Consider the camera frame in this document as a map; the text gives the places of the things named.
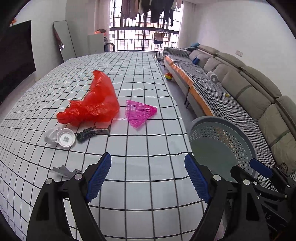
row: metal screw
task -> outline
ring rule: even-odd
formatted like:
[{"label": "metal screw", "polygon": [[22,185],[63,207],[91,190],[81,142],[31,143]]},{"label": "metal screw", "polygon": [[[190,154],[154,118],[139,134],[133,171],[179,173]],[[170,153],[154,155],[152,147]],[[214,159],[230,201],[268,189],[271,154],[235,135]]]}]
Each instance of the metal screw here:
[{"label": "metal screw", "polygon": [[247,180],[247,179],[243,180],[243,183],[244,183],[245,185],[250,185],[250,181]]},{"label": "metal screw", "polygon": [[216,181],[220,181],[221,180],[221,177],[219,175],[214,175],[213,178],[216,180]]},{"label": "metal screw", "polygon": [[45,183],[46,184],[51,184],[52,183],[52,179],[51,178],[46,179]]},{"label": "metal screw", "polygon": [[76,180],[80,180],[82,178],[82,174],[78,173],[74,177]]}]

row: clothes drying rack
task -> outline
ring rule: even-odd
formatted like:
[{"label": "clothes drying rack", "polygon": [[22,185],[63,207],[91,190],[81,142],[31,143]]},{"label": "clothes drying rack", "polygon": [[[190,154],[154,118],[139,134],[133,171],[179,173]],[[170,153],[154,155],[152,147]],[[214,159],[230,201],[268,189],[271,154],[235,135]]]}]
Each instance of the clothes drying rack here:
[{"label": "clothes drying rack", "polygon": [[158,49],[156,50],[156,58],[157,58],[157,61],[158,61],[159,65],[160,65],[160,66],[164,66],[164,64],[161,64],[161,63],[160,63],[160,54],[161,54],[161,47],[162,47],[162,45],[163,45],[163,38],[164,38],[165,36],[162,37],[162,40],[156,40],[156,39],[155,39],[155,34],[156,34],[156,33],[160,33],[161,36],[162,36],[163,33],[168,33],[168,32],[165,31],[163,28],[158,29],[157,31],[154,32],[154,40],[153,40],[153,43],[154,43],[155,45],[160,45],[160,47],[159,47],[159,51],[158,51]]}]

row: white table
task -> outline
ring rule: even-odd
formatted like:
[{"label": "white table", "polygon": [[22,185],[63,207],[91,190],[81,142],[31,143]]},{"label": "white table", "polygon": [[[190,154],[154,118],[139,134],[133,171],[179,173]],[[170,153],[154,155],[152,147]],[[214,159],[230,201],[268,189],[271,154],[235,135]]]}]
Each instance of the white table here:
[{"label": "white table", "polygon": [[[94,136],[71,148],[46,144],[42,133],[53,126],[80,132],[108,125],[84,123],[77,128],[56,120],[69,100],[81,100],[87,93],[93,70],[106,73],[118,95],[120,111],[111,122],[111,136]],[[157,114],[136,130],[125,117],[127,99],[155,106]],[[70,171],[84,171],[106,151],[112,165],[90,203],[106,239],[189,240],[206,205],[184,168],[191,148],[177,104],[154,56],[143,52],[70,59],[30,88],[5,117],[0,125],[0,210],[16,234],[26,239],[44,181],[61,180],[51,168],[66,165]],[[64,203],[72,234],[81,240],[70,202]]]}]

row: gray sofa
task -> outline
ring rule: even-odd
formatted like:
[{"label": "gray sofa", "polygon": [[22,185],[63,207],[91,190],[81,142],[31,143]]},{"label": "gray sofa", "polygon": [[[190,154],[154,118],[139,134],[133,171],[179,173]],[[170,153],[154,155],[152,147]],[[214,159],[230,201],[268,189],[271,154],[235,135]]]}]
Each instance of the gray sofa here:
[{"label": "gray sofa", "polygon": [[[196,115],[216,115],[240,127],[251,139],[258,159],[268,166],[287,165],[296,181],[296,105],[260,71],[238,58],[200,45],[189,52],[164,48],[164,65]],[[192,60],[198,57],[198,65]],[[213,71],[220,84],[210,82]]]}]

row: red plastic bag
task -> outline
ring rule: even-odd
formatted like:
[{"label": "red plastic bag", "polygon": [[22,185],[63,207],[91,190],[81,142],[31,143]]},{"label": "red plastic bag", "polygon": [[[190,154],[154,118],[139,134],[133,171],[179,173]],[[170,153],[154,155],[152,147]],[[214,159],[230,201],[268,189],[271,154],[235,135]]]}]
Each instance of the red plastic bag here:
[{"label": "red plastic bag", "polygon": [[93,71],[90,91],[83,100],[71,100],[64,112],[57,113],[61,124],[78,126],[82,121],[108,122],[119,111],[119,103],[111,79],[102,71]]}]

